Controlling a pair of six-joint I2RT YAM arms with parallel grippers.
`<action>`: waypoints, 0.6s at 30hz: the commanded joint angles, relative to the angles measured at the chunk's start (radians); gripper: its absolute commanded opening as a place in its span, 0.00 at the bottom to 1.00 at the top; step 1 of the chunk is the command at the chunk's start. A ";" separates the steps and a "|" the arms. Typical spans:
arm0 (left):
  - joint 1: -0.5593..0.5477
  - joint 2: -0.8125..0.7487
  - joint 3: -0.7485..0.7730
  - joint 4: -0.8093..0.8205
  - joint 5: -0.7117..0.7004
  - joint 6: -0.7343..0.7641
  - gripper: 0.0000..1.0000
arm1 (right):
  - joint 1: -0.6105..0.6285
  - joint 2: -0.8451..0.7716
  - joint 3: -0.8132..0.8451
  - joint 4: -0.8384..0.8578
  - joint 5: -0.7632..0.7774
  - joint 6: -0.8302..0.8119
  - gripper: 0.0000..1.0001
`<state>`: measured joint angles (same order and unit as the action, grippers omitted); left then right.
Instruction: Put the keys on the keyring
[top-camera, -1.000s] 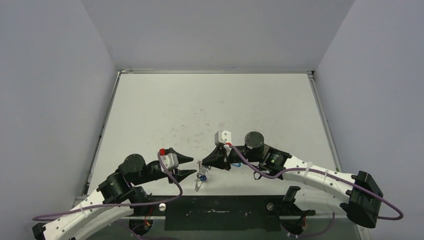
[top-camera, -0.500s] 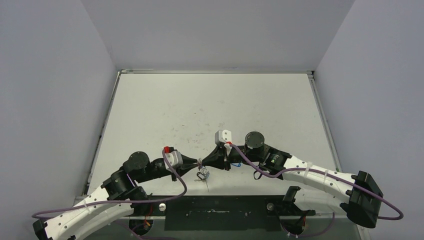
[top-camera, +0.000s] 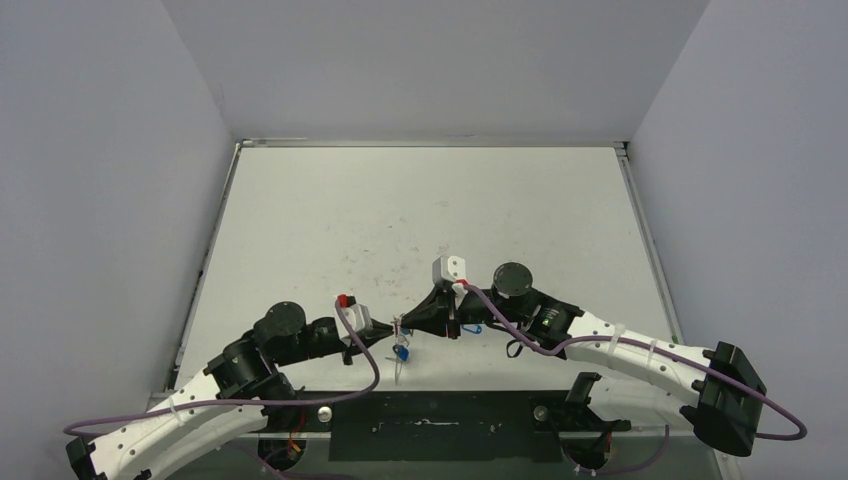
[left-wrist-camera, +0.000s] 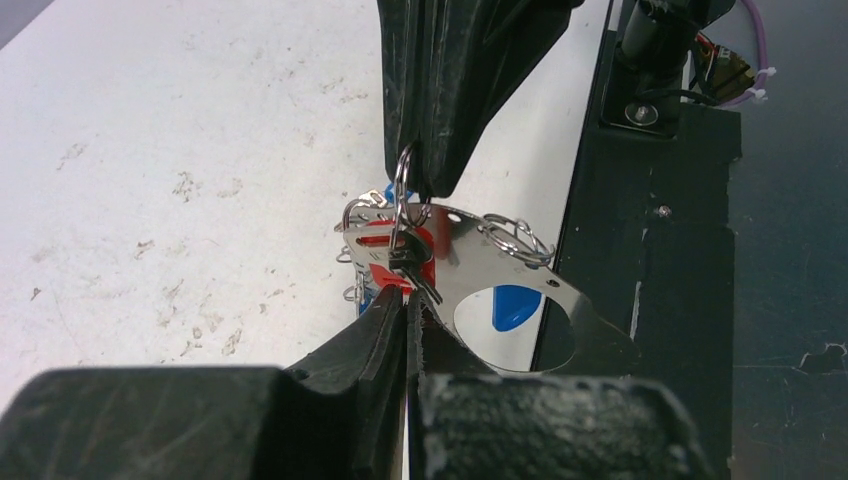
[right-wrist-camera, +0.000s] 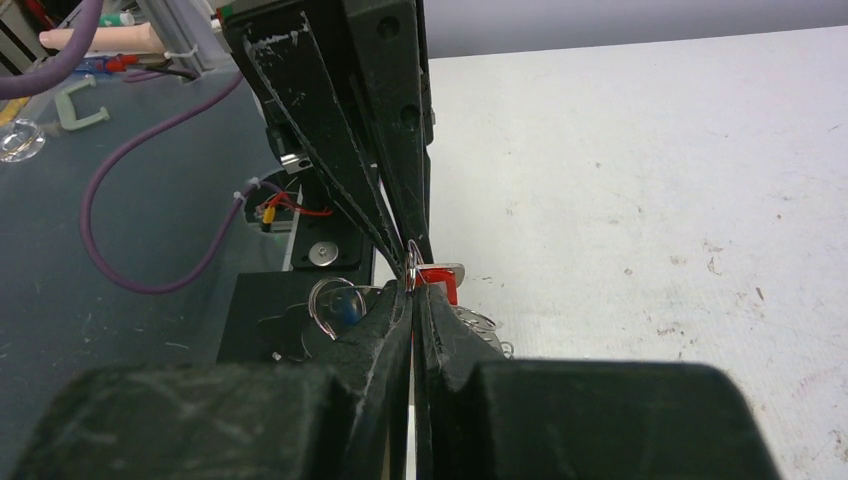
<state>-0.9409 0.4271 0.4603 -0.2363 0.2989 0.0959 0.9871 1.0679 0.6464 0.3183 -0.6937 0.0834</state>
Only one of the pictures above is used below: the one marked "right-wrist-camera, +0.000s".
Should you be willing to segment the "red key tag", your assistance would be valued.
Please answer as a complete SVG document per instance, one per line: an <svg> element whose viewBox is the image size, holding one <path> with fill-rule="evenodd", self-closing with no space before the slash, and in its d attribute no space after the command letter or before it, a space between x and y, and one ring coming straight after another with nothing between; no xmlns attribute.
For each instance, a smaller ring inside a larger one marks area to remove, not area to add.
<svg viewBox="0 0 848 480"><path fill-rule="evenodd" d="M436 285L446 295L452 306L458 306L458 290L465 279L466 269L461 263L422 264L413 274L415 286Z"/></svg>

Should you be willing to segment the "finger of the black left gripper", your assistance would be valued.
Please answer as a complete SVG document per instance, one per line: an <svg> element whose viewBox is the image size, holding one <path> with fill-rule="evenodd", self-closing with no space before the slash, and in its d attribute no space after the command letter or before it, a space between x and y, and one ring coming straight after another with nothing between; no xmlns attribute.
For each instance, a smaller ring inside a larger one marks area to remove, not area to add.
<svg viewBox="0 0 848 480"><path fill-rule="evenodd" d="M426 263L434 113L421 1L345 1L351 39L370 108L383 187L401 246L412 241Z"/></svg>
<svg viewBox="0 0 848 480"><path fill-rule="evenodd" d="M383 254L395 276L403 278L406 255L364 148L345 116L315 22L305 13L232 13L223 26L232 49L246 55L259 85L291 125L330 199Z"/></svg>

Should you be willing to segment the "blue key tag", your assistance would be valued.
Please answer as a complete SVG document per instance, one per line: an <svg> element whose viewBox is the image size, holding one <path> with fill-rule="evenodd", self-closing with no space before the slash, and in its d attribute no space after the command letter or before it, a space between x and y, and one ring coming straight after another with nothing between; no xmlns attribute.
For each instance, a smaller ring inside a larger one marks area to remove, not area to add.
<svg viewBox="0 0 848 480"><path fill-rule="evenodd" d="M364 298L354 291L337 291L330 301L330 312L337 323L352 327L366 314Z"/></svg>

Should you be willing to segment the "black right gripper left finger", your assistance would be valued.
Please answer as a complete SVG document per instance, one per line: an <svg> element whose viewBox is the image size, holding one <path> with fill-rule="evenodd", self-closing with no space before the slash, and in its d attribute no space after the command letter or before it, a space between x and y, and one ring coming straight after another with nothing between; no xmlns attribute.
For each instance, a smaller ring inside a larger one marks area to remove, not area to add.
<svg viewBox="0 0 848 480"><path fill-rule="evenodd" d="M90 371L36 426L17 479L401 479L412 302L387 282L304 363Z"/></svg>

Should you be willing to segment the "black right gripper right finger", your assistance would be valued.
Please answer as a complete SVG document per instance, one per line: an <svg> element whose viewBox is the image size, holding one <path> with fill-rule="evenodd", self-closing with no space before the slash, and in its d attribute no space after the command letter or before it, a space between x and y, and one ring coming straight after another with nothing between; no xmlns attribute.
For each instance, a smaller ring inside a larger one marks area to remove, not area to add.
<svg viewBox="0 0 848 480"><path fill-rule="evenodd" d="M508 359L413 295L421 479L776 479L743 395L696 363Z"/></svg>

